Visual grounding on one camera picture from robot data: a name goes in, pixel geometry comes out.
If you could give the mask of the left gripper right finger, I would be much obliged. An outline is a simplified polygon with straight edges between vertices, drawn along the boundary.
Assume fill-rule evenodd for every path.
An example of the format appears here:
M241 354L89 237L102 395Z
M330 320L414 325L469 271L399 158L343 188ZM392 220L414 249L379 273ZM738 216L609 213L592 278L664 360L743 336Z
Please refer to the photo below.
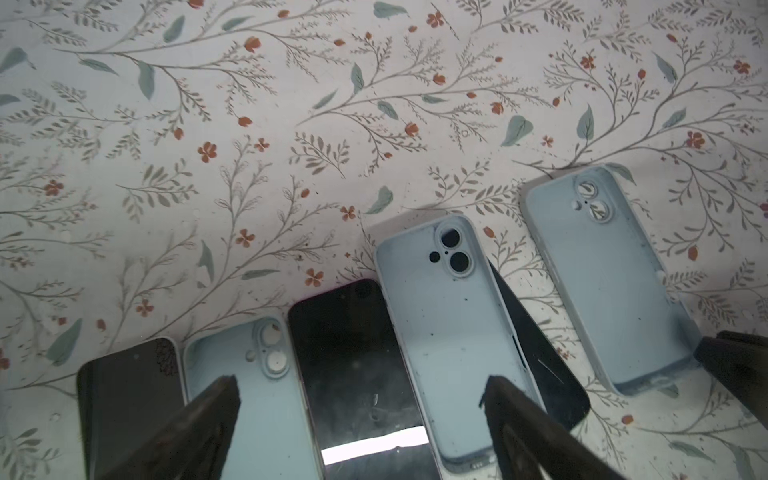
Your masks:
M480 406L503 479L622 477L507 378L488 378Z

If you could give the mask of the light blue phone case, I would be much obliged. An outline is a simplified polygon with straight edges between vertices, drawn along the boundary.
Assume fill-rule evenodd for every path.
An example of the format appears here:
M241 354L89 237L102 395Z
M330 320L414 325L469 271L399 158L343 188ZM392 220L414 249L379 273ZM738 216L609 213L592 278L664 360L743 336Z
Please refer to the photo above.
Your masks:
M321 479L288 334L257 318L191 342L183 355L194 399L220 376L234 376L240 409L223 479Z
M473 224L455 214L404 230L375 265L438 458L454 474L493 463L488 378L543 399Z
M697 368L701 340L613 172L541 183L521 212L602 385L635 396Z

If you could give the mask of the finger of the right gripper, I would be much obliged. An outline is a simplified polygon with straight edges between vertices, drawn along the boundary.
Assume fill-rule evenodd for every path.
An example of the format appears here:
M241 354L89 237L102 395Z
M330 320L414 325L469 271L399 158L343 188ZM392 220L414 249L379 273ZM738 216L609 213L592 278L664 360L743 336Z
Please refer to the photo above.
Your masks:
M694 358L767 427L767 338L720 331L703 337Z

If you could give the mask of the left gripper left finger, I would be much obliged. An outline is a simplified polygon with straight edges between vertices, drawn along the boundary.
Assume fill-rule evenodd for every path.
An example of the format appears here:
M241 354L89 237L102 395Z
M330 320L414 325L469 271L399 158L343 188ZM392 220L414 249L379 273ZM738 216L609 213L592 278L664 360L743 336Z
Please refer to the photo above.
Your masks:
M104 479L201 479L222 476L241 405L237 379L224 375Z

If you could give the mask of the black phone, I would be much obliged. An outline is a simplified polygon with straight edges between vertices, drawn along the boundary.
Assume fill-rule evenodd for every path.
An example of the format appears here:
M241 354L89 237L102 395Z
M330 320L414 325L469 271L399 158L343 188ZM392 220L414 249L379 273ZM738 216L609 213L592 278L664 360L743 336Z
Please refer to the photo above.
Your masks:
M85 363L76 386L88 479L126 460L187 401L178 349L166 337Z
M375 281L296 303L288 328L325 478L440 478Z
M546 411L572 431L590 411L588 394L497 269L490 267Z

